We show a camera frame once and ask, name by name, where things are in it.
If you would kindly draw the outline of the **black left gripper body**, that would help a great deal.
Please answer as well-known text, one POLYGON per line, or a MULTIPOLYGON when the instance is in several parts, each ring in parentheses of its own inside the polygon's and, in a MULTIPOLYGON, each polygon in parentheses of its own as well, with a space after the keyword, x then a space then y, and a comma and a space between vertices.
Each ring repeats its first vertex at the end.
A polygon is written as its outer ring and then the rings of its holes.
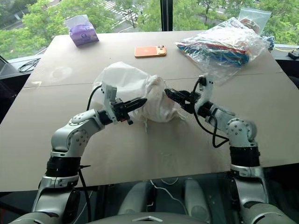
POLYGON ((126 121, 129 125, 133 124, 132 119, 129 116, 131 112, 132 100, 123 102, 120 98, 117 98, 115 101, 111 102, 112 110, 115 114, 117 121, 124 122, 126 121))

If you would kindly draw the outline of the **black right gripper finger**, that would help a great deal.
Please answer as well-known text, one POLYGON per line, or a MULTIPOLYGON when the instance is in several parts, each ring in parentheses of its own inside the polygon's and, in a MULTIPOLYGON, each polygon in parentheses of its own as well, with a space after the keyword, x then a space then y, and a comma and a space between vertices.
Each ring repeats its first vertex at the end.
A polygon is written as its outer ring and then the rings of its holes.
POLYGON ((184 91, 177 91, 173 88, 166 88, 164 89, 164 92, 168 98, 186 98, 187 93, 184 91))
POLYGON ((187 94, 185 92, 169 92, 167 93, 167 97, 178 103, 183 110, 186 110, 185 100, 187 98, 187 94))

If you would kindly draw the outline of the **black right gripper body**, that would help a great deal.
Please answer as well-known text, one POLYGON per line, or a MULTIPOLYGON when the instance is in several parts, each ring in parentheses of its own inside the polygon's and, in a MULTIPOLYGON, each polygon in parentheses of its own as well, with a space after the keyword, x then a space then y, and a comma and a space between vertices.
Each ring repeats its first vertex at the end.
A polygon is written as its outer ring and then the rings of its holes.
POLYGON ((200 99, 201 94, 198 92, 188 92, 188 91, 180 91, 183 96, 183 99, 180 103, 180 106, 183 110, 188 112, 189 114, 193 114, 195 109, 194 105, 198 99, 200 99))

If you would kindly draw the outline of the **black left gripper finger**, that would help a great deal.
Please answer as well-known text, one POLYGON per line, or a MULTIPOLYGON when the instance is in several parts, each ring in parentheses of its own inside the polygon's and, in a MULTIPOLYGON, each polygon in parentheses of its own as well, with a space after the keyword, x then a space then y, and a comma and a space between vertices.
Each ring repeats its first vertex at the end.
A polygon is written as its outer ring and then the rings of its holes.
POLYGON ((127 101, 124 103, 123 114, 128 114, 129 112, 142 107, 145 103, 145 101, 127 101))
POLYGON ((126 108, 140 108, 147 102, 147 98, 137 97, 132 100, 124 102, 126 108))

